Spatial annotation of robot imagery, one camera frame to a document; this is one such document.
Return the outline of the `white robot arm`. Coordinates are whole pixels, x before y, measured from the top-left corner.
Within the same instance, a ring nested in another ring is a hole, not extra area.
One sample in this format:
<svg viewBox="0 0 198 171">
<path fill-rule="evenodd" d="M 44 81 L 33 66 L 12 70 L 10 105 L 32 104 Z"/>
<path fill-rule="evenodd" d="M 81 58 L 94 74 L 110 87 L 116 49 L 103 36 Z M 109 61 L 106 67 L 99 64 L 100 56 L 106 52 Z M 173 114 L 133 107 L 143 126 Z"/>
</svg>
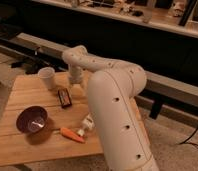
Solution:
<svg viewBox="0 0 198 171">
<path fill-rule="evenodd" d="M 109 168 L 159 171 L 130 102 L 146 86 L 144 69 L 128 61 L 89 55 L 82 45 L 65 50 L 62 59 L 72 84 L 82 82 L 84 69 L 92 73 L 86 96 Z"/>
</svg>

